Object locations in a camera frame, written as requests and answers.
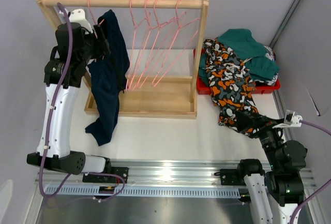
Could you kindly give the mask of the pink hanger camouflage shorts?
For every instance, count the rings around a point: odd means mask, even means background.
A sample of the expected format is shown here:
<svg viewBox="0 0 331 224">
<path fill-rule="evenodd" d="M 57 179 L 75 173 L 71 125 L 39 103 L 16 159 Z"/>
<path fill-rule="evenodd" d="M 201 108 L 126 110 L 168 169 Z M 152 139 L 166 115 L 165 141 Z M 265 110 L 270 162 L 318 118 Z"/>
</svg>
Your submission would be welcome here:
<svg viewBox="0 0 331 224">
<path fill-rule="evenodd" d="M 129 11 L 130 11 L 130 15 L 131 15 L 131 20 L 132 20 L 132 25 L 133 25 L 133 38 L 132 38 L 132 46 L 131 46 L 131 53 L 129 56 L 129 61 L 130 61 L 130 66 L 129 66 L 129 70 L 128 70 L 128 75 L 127 75 L 127 83 L 126 83 L 126 90 L 128 91 L 134 91 L 135 90 L 135 86 L 132 86 L 134 77 L 135 77 L 135 72 L 136 72 L 136 67 L 137 67 L 137 59 L 135 62 L 133 62 L 133 52 L 134 52 L 134 46 L 135 46 L 135 42 L 136 42 L 136 35 L 137 35 L 137 30 L 140 28 L 140 26 L 142 24 L 144 24 L 145 22 L 148 22 L 146 20 L 146 17 L 143 17 L 142 20 L 140 20 L 139 22 L 136 22 L 134 14 L 133 14 L 133 0 L 129 0 Z"/>
</svg>

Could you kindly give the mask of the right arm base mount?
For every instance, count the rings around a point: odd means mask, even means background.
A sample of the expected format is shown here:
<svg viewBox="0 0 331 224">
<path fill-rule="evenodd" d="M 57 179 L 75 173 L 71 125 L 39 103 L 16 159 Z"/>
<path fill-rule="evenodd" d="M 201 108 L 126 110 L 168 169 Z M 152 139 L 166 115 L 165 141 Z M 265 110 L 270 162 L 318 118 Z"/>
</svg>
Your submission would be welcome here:
<svg viewBox="0 0 331 224">
<path fill-rule="evenodd" d="M 220 169 L 214 173 L 222 186 L 245 186 L 243 173 L 239 169 Z"/>
</svg>

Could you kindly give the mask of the navy blue shorts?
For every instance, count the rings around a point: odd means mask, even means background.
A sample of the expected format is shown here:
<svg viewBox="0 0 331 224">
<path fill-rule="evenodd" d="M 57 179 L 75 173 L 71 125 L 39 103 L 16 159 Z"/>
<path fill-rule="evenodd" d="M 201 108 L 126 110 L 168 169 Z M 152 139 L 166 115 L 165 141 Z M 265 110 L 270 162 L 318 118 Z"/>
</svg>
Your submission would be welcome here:
<svg viewBox="0 0 331 224">
<path fill-rule="evenodd" d="M 99 117 L 85 128 L 99 146 L 109 143 L 117 125 L 119 94 L 126 88 L 126 72 L 130 61 L 125 40 L 115 13 L 108 10 L 98 18 L 110 54 L 88 65 L 92 80 L 92 94 L 97 104 Z"/>
</svg>

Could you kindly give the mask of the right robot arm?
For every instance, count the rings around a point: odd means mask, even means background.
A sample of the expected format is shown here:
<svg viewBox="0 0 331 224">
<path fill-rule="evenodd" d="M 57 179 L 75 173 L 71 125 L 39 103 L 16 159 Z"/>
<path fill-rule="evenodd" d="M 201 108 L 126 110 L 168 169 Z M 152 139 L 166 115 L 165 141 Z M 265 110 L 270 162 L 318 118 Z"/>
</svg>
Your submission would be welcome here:
<svg viewBox="0 0 331 224">
<path fill-rule="evenodd" d="M 242 159 L 236 178 L 247 186 L 254 223 L 294 223 L 290 211 L 304 199 L 300 170 L 306 166 L 308 150 L 296 140 L 282 139 L 285 128 L 300 127 L 302 117 L 287 111 L 283 119 L 237 111 L 237 130 L 259 139 L 271 170 L 265 172 L 257 159 Z"/>
</svg>

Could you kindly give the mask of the blue patterned shorts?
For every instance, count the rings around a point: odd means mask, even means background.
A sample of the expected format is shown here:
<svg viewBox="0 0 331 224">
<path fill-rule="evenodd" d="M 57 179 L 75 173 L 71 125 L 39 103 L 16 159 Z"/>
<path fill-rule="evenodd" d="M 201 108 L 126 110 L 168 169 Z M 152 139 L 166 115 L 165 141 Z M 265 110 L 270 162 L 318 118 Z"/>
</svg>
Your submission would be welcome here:
<svg viewBox="0 0 331 224">
<path fill-rule="evenodd" d="M 265 84 L 274 86 L 278 79 L 279 74 L 279 66 L 276 64 L 276 56 L 272 50 L 272 48 L 268 46 L 264 46 L 265 55 L 264 62 L 262 65 L 262 77 Z"/>
</svg>

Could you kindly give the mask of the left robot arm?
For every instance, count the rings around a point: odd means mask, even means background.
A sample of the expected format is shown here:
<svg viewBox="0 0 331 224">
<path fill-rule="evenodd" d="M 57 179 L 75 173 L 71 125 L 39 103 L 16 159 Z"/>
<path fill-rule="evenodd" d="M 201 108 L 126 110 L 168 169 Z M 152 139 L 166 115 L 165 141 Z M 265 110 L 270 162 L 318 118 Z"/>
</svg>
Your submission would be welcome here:
<svg viewBox="0 0 331 224">
<path fill-rule="evenodd" d="M 73 108 L 86 66 L 92 58 L 96 38 L 90 28 L 77 22 L 61 24 L 55 31 L 57 46 L 44 68 L 46 112 L 43 131 L 35 152 L 27 155 L 29 165 L 78 175 L 94 173 L 100 182 L 108 182 L 112 169 L 109 160 L 86 155 L 70 148 Z"/>
</svg>

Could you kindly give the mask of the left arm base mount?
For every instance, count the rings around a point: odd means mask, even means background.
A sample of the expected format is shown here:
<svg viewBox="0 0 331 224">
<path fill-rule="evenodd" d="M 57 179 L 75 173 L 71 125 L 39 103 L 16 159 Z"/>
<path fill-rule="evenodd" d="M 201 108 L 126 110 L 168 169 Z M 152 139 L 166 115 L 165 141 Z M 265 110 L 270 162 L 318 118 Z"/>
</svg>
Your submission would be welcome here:
<svg viewBox="0 0 331 224">
<path fill-rule="evenodd" d="M 124 179 L 125 183 L 127 183 L 129 168 L 128 167 L 112 167 L 110 170 L 106 170 L 103 173 L 106 174 L 114 174 L 120 176 Z M 115 184 L 122 183 L 122 181 L 113 176 L 102 176 L 102 175 L 84 175 L 82 182 L 84 183 L 104 183 L 104 184 Z"/>
</svg>

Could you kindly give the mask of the orange camouflage shorts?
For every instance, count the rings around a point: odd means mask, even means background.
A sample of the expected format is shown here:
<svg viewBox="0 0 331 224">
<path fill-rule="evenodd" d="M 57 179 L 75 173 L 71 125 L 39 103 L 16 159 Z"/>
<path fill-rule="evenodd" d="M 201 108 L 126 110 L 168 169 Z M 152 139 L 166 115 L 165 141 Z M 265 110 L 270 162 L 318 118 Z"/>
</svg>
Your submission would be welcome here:
<svg viewBox="0 0 331 224">
<path fill-rule="evenodd" d="M 203 48 L 207 55 L 205 71 L 214 105 L 220 109 L 220 126 L 238 132 L 235 112 L 258 113 L 252 97 L 255 83 L 245 63 L 235 52 L 216 39 L 206 39 Z"/>
</svg>

